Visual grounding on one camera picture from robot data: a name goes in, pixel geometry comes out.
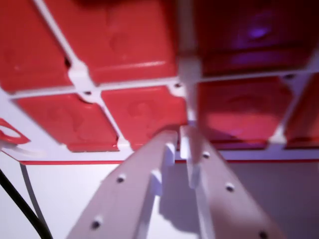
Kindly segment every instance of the screw hole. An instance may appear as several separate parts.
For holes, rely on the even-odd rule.
[[[203,158],[208,159],[210,156],[209,152],[203,152]]]
[[[259,238],[260,239],[268,239],[268,235],[266,232],[261,231],[261,232],[259,232]]]
[[[92,224],[91,224],[91,229],[92,229],[92,230],[96,230],[96,229],[98,229],[100,226],[101,226],[101,223],[100,223],[99,221],[94,221],[94,222],[92,222]]]
[[[118,176],[118,178],[116,179],[117,183],[123,183],[126,179],[126,175],[125,174],[121,174]]]
[[[294,75],[294,74],[288,74],[288,75],[285,75],[285,76],[284,76],[284,79],[285,79],[285,80],[292,80],[295,76],[296,76],[296,75]]]
[[[235,191],[235,186],[232,183],[226,183],[225,188],[228,192],[232,193]]]
[[[70,63],[69,59],[66,58],[66,57],[64,57],[64,65],[65,65],[66,68],[68,68],[68,69],[71,67],[71,63]]]

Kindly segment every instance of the red panel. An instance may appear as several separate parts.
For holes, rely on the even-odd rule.
[[[76,94],[23,98],[16,102],[71,151],[118,150],[116,132],[100,107],[81,101]]]
[[[32,1],[0,1],[0,31],[0,84],[4,90],[71,85],[63,51]]]
[[[291,99],[276,77],[200,83],[198,124],[218,149],[264,148]]]
[[[134,150],[164,129],[187,124],[185,100],[165,86],[103,91],[102,98]]]
[[[23,143],[30,142],[30,140],[27,137],[25,137],[22,133],[16,130],[16,128],[12,127],[8,122],[6,122],[4,119],[1,119],[1,118],[0,118],[0,126],[12,129],[13,131],[19,134],[19,137],[9,136],[9,135],[6,135],[4,132],[2,132],[0,129],[0,140],[3,140],[8,143],[14,143],[14,144],[23,144]]]
[[[95,82],[176,74],[174,1],[45,2]]]
[[[318,38],[318,1],[194,2],[205,74],[301,66]]]
[[[305,90],[286,131],[287,147],[319,147],[319,74]]]

